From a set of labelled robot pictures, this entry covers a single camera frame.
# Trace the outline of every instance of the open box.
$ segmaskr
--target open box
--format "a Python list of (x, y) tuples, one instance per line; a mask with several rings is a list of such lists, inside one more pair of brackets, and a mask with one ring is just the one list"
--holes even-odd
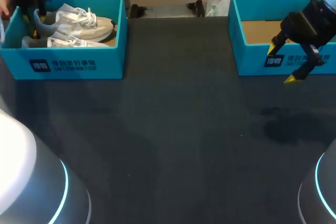
[[(309, 0), (231, 0), (228, 28), (240, 76), (291, 74), (307, 56), (301, 46), (287, 41), (274, 59), (267, 52), (289, 12), (300, 12)], [(336, 73), (336, 40), (320, 48), (326, 62), (312, 73)]]
[(16, 8), (0, 48), (16, 80), (46, 79), (121, 79), (127, 40), (127, 16), (124, 0), (49, 0), (47, 10), (54, 11), (66, 3), (112, 19), (117, 24), (114, 46), (77, 48), (22, 49), (22, 38), (34, 30)]

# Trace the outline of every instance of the shoe box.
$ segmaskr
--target shoe box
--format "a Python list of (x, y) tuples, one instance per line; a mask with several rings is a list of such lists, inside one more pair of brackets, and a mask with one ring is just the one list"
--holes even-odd
[[(280, 23), (289, 12), (300, 12), (309, 0), (231, 0), (228, 29), (240, 76), (291, 74), (305, 61), (307, 55), (292, 41), (275, 57), (267, 53), (271, 40), (281, 31)], [(336, 73), (336, 38), (320, 48), (325, 61), (312, 74)]]
[(53, 12), (63, 4), (106, 17), (116, 23), (109, 47), (21, 48), (24, 36), (34, 37), (34, 27), (16, 8), (6, 29), (0, 54), (16, 80), (122, 79), (127, 42), (124, 0), (48, 0)]

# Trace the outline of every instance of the box label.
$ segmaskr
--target box label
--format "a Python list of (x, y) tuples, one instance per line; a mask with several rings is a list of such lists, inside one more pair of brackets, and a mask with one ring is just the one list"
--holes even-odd
[(284, 60), (284, 55), (268, 55), (265, 61), (265, 68), (280, 67)]
[(96, 71), (94, 60), (53, 60), (54, 71)]
[[(324, 61), (324, 64), (327, 64), (330, 55), (321, 55), (321, 58)], [(285, 66), (300, 66), (307, 61), (307, 55), (290, 55), (287, 58)]]
[(34, 72), (50, 72), (47, 60), (29, 60)]

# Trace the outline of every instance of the logo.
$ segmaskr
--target logo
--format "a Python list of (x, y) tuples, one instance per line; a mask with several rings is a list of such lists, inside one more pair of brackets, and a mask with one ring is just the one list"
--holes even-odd
[(30, 60), (29, 63), (34, 72), (50, 72), (50, 68), (46, 60)]
[(280, 67), (284, 60), (283, 58), (284, 55), (268, 55), (264, 67)]

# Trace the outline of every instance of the shoelace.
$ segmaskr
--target shoelace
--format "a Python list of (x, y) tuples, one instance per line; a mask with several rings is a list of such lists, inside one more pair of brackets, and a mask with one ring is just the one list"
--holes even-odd
[(76, 47), (76, 44), (80, 44), (80, 47), (87, 47), (88, 42), (79, 38), (76, 38), (74, 36), (68, 36), (68, 42), (70, 43), (70, 47)]
[(84, 17), (85, 19), (80, 19), (79, 21), (73, 21), (74, 23), (83, 23), (88, 27), (96, 26), (97, 25), (97, 17), (94, 13), (91, 12), (91, 9), (88, 8), (88, 11), (82, 8), (76, 8), (79, 12), (78, 17)]

